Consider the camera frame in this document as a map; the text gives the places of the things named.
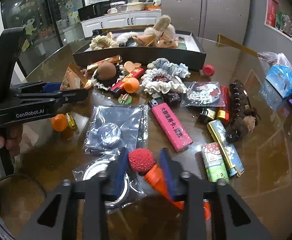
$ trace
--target black tray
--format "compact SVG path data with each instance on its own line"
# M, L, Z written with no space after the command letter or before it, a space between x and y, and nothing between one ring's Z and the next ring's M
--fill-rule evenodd
M128 30L117 30L112 33L126 33L126 32L143 32L144 29L128 29ZM197 38L193 33L178 31L176 34L189 35L193 38L199 51L190 51L182 49L168 49L168 48L157 48L157 47L119 47L113 49L101 49L93 51L85 51L89 48L89 43L81 47L75 53L73 57L76 64L80 67L87 67L97 61L105 58L121 55L123 62L132 61L139 62L143 65L147 65L158 58L167 58L170 62L180 64L184 63L189 70L199 71L203 68L206 59L206 53L201 47Z

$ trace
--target red bottle cap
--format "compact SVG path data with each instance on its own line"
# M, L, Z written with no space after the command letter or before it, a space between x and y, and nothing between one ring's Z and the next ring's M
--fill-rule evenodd
M203 66L203 73L206 76L212 76L215 73L215 68L212 65Z

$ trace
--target brown wooden table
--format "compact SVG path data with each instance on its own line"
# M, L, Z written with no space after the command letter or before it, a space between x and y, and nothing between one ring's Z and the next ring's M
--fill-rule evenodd
M72 52L85 42L73 42L54 53L27 77L27 81L60 82L68 64L74 61ZM216 73L206 78L193 72L187 80L211 79L228 85L240 79L246 85L252 106L261 116L254 132L235 144L245 172L240 178L231 178L230 183L269 229L273 239L286 239L292 231L292 109L287 103L277 111L267 105L259 93L265 71L256 57L213 41L200 39L200 42L207 53L206 64L213 65ZM90 94L83 103L69 104L63 111L71 110L90 117L93 105L116 102L110 94L96 89L90 90ZM149 99L150 96L140 90L134 95L133 104L146 104ZM202 165L198 168L194 154L201 145L213 142L213 139L206 126L197 120L196 108L174 108L173 111L194 143L182 153L176 153L150 113L148 149L158 157L160 149L168 147L185 170L206 178L205 170ZM54 133L40 147L23 154L18 172L32 176L48 192L63 179L74 181L72 170L95 158L82 154L83 141L84 136L81 136L66 143ZM12 178L0 184L1 215L15 236L42 202L40 191L27 180ZM180 219L178 208L164 198L146 197L108 216L110 238L179 239ZM81 236L79 219L78 239Z

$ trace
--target brown ball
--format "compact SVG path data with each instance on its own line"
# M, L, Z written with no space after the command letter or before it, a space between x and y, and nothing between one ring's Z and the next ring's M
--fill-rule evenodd
M116 76L116 67L113 63L104 62L97 68L97 73L100 80L109 80Z

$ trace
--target screw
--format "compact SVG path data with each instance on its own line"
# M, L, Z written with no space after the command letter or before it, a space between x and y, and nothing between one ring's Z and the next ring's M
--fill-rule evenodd
M107 177L107 173L106 173L106 171L101 171L101 172L98 174L98 176L99 176L100 178L105 178L105 177Z
M188 171L183 171L181 173L181 177L184 178L184 179L187 179L190 177L190 173Z
M225 186L225 185L227 185L227 182L224 179L218 179L217 180L217 185Z
M63 186L70 186L70 185L71 185L71 181L69 179L63 180Z

